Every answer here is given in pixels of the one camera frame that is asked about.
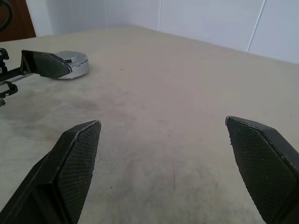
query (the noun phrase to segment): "black cable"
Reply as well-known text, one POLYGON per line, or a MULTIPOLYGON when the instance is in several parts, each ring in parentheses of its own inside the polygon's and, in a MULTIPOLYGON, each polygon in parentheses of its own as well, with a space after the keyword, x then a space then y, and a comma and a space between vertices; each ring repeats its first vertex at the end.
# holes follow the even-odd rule
POLYGON ((6 8, 8 9, 8 17, 7 17, 6 21, 4 22, 4 24, 2 26, 0 25, 0 34, 8 28, 8 26, 12 23, 13 18, 14 18, 14 11, 13 11, 13 7, 11 6, 11 4, 7 0, 0 0, 0 6, 2 4, 5 5, 6 8))

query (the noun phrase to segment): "table surface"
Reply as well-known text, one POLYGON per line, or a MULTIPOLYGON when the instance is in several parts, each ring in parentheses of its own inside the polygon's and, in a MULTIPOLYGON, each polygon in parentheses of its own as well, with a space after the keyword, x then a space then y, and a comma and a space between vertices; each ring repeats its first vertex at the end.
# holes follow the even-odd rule
POLYGON ((63 131, 99 119, 79 223, 263 223, 235 163, 227 115, 276 128, 299 149, 299 66, 138 27, 4 42, 80 51, 90 73, 31 75, 0 108, 0 209, 63 131))

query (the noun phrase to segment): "gray table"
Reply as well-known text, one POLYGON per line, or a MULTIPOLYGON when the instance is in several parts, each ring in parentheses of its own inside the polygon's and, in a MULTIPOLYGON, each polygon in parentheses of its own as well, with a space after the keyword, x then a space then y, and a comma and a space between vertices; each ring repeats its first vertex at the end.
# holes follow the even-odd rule
POLYGON ((0 108, 0 208, 72 126, 100 119, 80 223, 263 223, 235 164, 227 115, 272 126, 299 148, 299 66, 137 27, 1 43, 81 51, 91 72, 32 75, 0 108))

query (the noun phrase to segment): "textured gripper pad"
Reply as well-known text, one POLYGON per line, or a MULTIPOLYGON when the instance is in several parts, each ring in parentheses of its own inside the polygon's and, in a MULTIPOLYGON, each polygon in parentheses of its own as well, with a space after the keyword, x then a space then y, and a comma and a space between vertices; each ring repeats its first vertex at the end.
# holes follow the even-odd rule
POLYGON ((56 178, 72 223, 78 223, 92 181, 100 124, 79 134, 56 178))
POLYGON ((227 127, 246 188, 263 220, 270 224, 294 191, 296 177, 259 130, 233 119, 227 127))

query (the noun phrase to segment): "wooden door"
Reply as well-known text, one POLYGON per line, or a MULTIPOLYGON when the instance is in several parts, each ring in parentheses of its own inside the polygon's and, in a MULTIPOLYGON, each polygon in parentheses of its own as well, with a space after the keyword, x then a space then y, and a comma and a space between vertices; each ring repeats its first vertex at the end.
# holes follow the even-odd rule
MULTIPOLYGON (((26 0, 8 0, 13 7, 14 19, 12 24, 0 34, 0 42, 21 40, 36 37, 26 0)), ((7 8, 0 6, 0 27, 8 15, 7 8)))

